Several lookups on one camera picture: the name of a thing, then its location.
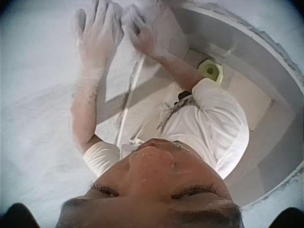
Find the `dark object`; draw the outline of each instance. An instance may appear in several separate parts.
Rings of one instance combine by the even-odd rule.
[[[287,208],[272,222],[269,228],[302,228],[304,213],[297,208]]]
[[[1,228],[39,228],[29,209],[22,203],[13,204],[0,219]]]
[[[184,99],[185,97],[191,95],[192,93],[188,92],[188,91],[184,91],[182,93],[179,94],[179,101],[181,101],[182,99]]]

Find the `white shirt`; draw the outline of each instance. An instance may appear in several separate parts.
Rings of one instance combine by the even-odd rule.
[[[174,113],[161,138],[187,144],[224,179],[236,167],[249,142],[245,113],[227,91],[210,79],[201,80],[192,94],[196,104]],[[116,146],[99,142],[83,158],[100,176],[121,156]]]

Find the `gloved hand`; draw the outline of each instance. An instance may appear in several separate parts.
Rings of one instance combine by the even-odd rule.
[[[145,55],[154,58],[161,50],[157,39],[157,32],[146,22],[144,16],[140,15],[135,6],[131,6],[124,15],[123,30],[129,35],[133,46]]]
[[[86,69],[104,69],[123,37],[122,9],[110,0],[93,0],[91,8],[75,14],[77,46]]]

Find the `t-shirt sleeve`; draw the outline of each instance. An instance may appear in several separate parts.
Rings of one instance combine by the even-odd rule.
[[[94,144],[83,156],[86,164],[97,177],[100,177],[118,162],[119,158],[120,151],[118,147],[107,142],[98,142]]]
[[[203,112],[208,147],[217,159],[217,171],[225,178],[240,161],[249,142],[245,112],[216,82],[205,78],[192,90]]]

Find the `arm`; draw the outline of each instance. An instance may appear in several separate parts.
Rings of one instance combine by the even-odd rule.
[[[198,70],[172,55],[167,50],[160,50],[150,57],[159,62],[171,74],[180,87],[189,92],[204,78]]]
[[[75,29],[83,69],[71,112],[75,141],[85,153],[92,145],[102,141],[95,135],[98,86],[122,33],[114,4],[107,0],[93,1],[88,15],[80,9],[76,13]]]
[[[135,7],[131,8],[129,15],[124,17],[123,25],[134,47],[159,62],[182,88],[191,92],[193,87],[204,78],[195,68],[160,47],[152,27],[145,23],[144,17]]]
[[[96,101],[99,78],[103,70],[84,70],[78,82],[71,112],[74,139],[82,152],[86,152],[101,139],[95,135]]]

